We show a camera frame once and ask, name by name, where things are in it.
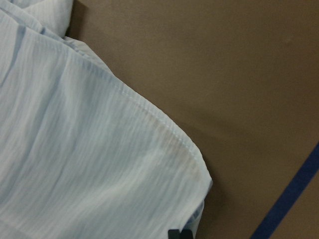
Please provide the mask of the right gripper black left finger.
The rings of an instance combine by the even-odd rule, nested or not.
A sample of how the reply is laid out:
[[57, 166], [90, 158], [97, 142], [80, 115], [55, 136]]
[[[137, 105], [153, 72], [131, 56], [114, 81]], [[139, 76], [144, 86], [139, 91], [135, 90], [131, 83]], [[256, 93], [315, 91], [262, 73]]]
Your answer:
[[178, 229], [168, 230], [168, 239], [180, 239], [180, 231]]

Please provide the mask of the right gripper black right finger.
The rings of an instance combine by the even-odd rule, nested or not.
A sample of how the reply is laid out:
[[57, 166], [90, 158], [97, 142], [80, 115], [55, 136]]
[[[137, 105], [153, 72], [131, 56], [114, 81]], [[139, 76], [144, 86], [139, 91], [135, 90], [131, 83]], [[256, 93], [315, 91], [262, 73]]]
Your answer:
[[190, 229], [184, 229], [181, 231], [181, 239], [193, 239], [193, 233]]

